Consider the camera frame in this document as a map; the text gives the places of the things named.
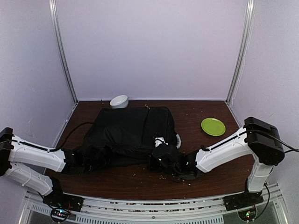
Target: black bag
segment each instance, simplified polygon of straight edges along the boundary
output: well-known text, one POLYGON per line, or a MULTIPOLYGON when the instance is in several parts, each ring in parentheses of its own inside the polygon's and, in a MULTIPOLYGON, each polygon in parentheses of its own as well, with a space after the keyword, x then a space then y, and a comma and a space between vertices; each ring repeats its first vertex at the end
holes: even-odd
POLYGON ((167 107, 102 109, 94 123, 80 149, 88 171, 146 163, 155 149, 155 137, 177 145, 167 107))

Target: white backdrop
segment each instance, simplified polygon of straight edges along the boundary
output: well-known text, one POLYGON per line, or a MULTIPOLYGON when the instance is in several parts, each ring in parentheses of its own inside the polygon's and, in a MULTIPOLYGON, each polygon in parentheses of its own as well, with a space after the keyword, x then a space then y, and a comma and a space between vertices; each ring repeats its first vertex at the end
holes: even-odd
MULTIPOLYGON (((0 0, 0 131, 51 147, 73 101, 48 0, 0 0)), ((0 223, 15 224, 26 187, 0 177, 0 223)))
MULTIPOLYGON (((264 120, 295 148, 299 148, 298 8, 298 1, 256 1, 244 71, 233 100, 241 124, 249 116, 264 120)), ((299 153, 288 153, 270 176, 282 190, 292 224, 299 223, 298 172, 299 153)))
POLYGON ((79 100, 224 100, 246 0, 59 0, 79 100))

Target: dark wood surface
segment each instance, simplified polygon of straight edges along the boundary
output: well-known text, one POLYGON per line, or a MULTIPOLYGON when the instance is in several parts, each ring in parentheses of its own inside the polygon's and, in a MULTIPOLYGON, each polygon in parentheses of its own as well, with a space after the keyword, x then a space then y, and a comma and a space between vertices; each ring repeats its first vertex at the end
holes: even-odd
MULTIPOLYGON (((175 120, 176 132, 182 139, 181 151, 191 152, 201 145, 212 145, 233 134, 238 126, 222 101, 130 101, 130 107, 167 106, 175 120), (205 118, 217 118, 226 126, 221 137, 212 137, 200 127, 205 118)), ((94 121, 101 108, 109 108, 109 102, 80 102, 71 117, 59 144, 80 123, 94 121)), ((75 148, 83 142, 89 125, 80 127, 68 140, 65 148, 75 148)), ((203 177, 184 182, 174 182, 159 172, 150 172, 146 165, 134 165, 95 171, 86 175, 64 175, 47 171, 58 178, 67 193, 114 199, 161 200, 197 198, 222 195, 244 190, 254 161, 247 155, 223 164, 203 177)))

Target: white bowl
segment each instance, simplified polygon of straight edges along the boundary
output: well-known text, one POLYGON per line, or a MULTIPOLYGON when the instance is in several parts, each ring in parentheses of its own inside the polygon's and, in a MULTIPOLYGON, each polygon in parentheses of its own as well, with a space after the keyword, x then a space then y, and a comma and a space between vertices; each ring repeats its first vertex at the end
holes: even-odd
POLYGON ((128 106, 128 103, 129 103, 128 96, 120 95, 120 96, 117 96, 117 97, 113 98, 110 101, 110 106, 113 109, 126 108, 128 106))

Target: green plate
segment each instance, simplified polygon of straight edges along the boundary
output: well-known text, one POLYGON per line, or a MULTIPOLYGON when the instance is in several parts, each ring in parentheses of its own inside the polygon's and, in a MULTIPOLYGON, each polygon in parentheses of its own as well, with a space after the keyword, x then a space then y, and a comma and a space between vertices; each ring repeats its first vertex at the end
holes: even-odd
POLYGON ((220 136, 225 133, 225 125, 215 118, 206 118, 201 122, 201 128, 211 136, 220 136))

